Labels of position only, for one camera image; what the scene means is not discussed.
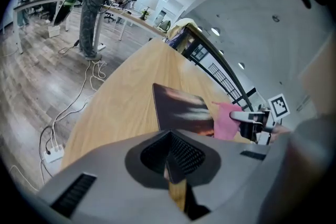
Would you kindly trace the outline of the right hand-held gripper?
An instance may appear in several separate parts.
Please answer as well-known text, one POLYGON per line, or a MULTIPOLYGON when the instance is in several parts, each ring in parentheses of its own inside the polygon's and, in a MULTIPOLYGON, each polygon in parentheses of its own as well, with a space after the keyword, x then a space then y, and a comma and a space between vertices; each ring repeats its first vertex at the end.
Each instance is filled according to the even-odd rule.
POLYGON ((260 105, 257 112, 232 111, 232 120, 240 121, 240 135, 260 145, 273 143, 280 134, 290 130, 282 125, 282 119, 290 114, 284 95, 279 94, 268 100, 268 105, 260 105))

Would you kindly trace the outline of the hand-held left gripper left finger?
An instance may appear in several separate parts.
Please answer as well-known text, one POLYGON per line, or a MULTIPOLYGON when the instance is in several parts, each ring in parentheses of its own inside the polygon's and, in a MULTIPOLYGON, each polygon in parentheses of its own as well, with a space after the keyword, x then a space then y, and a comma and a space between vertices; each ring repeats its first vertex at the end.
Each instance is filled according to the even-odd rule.
POLYGON ((164 177, 174 139, 188 143, 191 133, 158 131, 97 147, 55 175, 38 198, 70 223, 188 223, 164 177))

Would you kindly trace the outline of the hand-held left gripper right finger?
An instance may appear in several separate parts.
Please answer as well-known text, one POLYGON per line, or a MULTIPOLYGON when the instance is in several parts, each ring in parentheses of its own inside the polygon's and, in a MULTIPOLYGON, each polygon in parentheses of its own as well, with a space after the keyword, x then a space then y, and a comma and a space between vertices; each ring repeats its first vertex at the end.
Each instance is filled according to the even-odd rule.
POLYGON ((223 141, 185 130, 176 136, 187 144, 170 156, 170 197, 182 212, 214 211, 248 183, 270 147, 223 141))

